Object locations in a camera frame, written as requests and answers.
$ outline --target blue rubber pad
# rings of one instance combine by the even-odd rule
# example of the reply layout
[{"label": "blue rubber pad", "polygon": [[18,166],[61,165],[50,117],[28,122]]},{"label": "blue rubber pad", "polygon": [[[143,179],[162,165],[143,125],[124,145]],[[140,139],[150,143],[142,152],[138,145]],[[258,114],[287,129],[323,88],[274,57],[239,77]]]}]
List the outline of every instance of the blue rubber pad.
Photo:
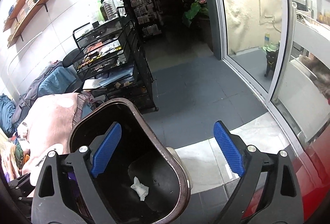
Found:
[{"label": "blue rubber pad", "polygon": [[107,167],[108,162],[110,161],[110,158],[121,138],[121,126],[119,123],[116,123],[115,126],[108,131],[109,133],[93,156],[92,169],[90,170],[90,173],[94,178],[105,171],[105,168]]},{"label": "blue rubber pad", "polygon": [[242,177],[245,173],[243,157],[219,122],[214,124],[213,134],[232,172]]}]

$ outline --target white tissue paper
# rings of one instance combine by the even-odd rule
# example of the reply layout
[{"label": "white tissue paper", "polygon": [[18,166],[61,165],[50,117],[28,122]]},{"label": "white tissue paper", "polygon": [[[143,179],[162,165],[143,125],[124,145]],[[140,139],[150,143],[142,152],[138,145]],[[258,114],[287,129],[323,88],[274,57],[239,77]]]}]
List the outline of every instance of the white tissue paper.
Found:
[{"label": "white tissue paper", "polygon": [[131,186],[131,188],[136,191],[140,197],[140,201],[144,201],[149,193],[149,187],[141,184],[137,177],[134,177],[134,184]]}]

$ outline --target screw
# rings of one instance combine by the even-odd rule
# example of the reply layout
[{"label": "screw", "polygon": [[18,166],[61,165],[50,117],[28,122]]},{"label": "screw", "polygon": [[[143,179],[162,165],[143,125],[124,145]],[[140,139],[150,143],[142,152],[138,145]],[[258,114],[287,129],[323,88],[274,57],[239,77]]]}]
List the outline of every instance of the screw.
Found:
[{"label": "screw", "polygon": [[48,157],[54,157],[55,156],[55,151],[49,151],[49,153],[48,153]]},{"label": "screw", "polygon": [[279,152],[279,154],[280,154],[282,157],[286,157],[286,156],[288,156],[288,153],[287,153],[285,150],[281,150],[281,151]]},{"label": "screw", "polygon": [[257,148],[253,145],[249,145],[247,148],[249,152],[255,152],[257,150]]},{"label": "screw", "polygon": [[84,153],[84,152],[86,152],[88,150],[88,146],[81,146],[80,148],[79,148],[79,152],[81,152],[81,153]]}]

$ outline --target beige wall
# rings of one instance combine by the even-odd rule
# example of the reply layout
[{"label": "beige wall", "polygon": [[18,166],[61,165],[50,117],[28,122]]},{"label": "beige wall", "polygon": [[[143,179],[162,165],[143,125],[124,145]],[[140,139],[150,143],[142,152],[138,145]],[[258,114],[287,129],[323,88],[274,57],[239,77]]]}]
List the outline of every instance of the beige wall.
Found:
[{"label": "beige wall", "polygon": [[278,43],[282,22],[281,0],[224,0],[228,53],[262,47],[265,33]]}]

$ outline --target door frame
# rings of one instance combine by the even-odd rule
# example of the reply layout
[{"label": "door frame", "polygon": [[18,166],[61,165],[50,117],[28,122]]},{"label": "door frame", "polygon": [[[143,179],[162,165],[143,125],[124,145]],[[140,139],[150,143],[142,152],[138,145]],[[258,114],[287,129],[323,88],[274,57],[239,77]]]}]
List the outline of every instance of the door frame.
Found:
[{"label": "door frame", "polygon": [[269,92],[265,91],[265,89],[247,71],[245,71],[239,64],[237,64],[232,58],[228,56],[227,27],[223,0],[216,0],[216,8],[220,27],[222,60],[246,83],[246,85],[252,90],[255,96],[266,107],[277,124],[280,126],[281,130],[292,146],[295,155],[299,156],[304,152],[304,150],[297,136],[291,129],[286,119],[282,116],[282,114],[271,101],[273,96],[277,95],[277,85],[281,85],[283,80],[284,72],[281,71],[285,70],[286,68],[293,43],[295,11],[293,6],[289,5],[290,3],[292,3],[292,0],[282,0],[282,28],[280,39],[280,44],[282,44],[282,46],[280,46],[278,52],[276,68]]}]

